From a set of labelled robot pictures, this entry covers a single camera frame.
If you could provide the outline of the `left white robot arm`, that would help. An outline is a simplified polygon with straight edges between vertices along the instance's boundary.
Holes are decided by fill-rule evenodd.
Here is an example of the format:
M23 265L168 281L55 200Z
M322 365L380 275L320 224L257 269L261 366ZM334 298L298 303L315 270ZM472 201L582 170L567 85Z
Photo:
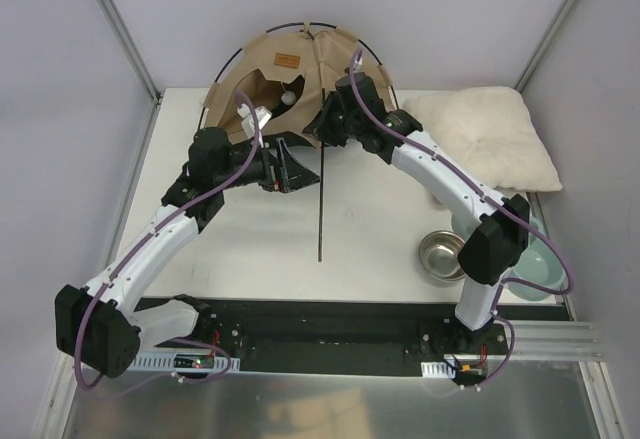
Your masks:
M174 339L188 347L213 337L206 302L180 294L145 310L136 307L170 260L209 225L228 188L256 184L270 193L292 193L319 183L281 138L265 145L233 144L217 127L196 132L188 159L140 236L82 287L64 286L54 300L56 344L77 369L88 366L116 378L140 350Z

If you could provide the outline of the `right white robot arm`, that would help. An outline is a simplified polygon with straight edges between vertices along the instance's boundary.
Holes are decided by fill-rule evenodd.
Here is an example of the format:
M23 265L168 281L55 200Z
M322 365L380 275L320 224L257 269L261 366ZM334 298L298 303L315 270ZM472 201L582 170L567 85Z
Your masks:
M417 181L469 233L458 254L466 279L450 328L452 346L473 353L486 340L499 282L529 245L530 206L482 184L436 144L403 109L389 111L363 72L340 78L306 132L329 146L350 139Z

